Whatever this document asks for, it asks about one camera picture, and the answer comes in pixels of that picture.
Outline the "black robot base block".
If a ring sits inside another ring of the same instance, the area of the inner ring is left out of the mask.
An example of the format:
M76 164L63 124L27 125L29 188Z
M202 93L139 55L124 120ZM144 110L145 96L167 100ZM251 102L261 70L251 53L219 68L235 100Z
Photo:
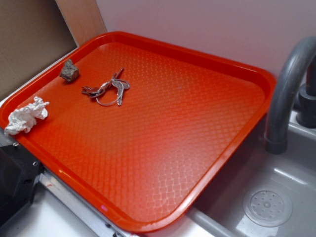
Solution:
M0 228L32 204L42 163L18 142L0 148Z

